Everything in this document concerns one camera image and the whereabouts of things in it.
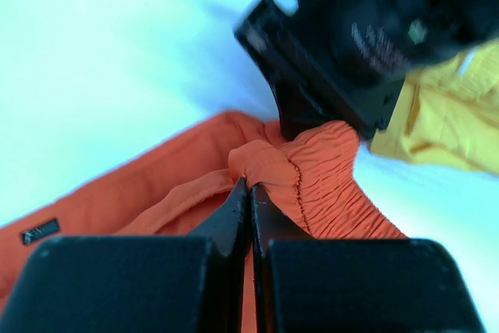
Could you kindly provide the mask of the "orange shorts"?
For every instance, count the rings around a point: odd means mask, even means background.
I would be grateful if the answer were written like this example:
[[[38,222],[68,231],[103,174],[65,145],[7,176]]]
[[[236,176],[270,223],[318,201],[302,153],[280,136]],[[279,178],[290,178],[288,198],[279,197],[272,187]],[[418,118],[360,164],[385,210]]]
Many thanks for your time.
[[[184,236],[212,215],[239,179],[248,189],[242,326],[257,329],[250,197],[272,202],[314,239],[405,239],[353,177],[356,131],[332,121],[292,141],[276,122],[227,112],[1,231],[1,315],[29,258],[56,236]]]

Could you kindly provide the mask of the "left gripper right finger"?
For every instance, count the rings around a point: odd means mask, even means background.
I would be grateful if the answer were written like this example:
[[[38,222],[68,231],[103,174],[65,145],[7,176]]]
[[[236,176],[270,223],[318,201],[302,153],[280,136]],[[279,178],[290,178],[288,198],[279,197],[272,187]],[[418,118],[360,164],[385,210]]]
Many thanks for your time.
[[[314,239],[252,188],[260,332],[482,332],[450,253],[428,239]]]

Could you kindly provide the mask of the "yellow shorts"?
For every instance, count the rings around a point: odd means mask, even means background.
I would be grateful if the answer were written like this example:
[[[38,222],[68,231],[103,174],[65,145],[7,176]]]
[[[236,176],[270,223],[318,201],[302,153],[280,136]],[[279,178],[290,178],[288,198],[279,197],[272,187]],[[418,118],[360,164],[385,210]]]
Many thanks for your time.
[[[417,165],[498,173],[498,42],[409,73],[370,152]]]

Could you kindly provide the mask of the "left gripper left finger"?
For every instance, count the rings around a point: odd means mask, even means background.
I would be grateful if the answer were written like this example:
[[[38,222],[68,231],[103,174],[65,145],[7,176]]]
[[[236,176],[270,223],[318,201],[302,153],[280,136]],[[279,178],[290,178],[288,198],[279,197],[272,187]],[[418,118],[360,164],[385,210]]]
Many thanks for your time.
[[[29,256],[4,332],[238,332],[248,189],[184,236],[56,236]]]

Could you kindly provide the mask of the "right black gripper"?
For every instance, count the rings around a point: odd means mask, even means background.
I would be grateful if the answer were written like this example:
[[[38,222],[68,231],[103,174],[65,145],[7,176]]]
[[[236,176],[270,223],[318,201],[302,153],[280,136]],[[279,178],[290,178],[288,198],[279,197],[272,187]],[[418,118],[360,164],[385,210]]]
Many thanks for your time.
[[[408,72],[497,36],[498,0],[259,0],[235,29],[288,141],[333,120],[373,138]]]

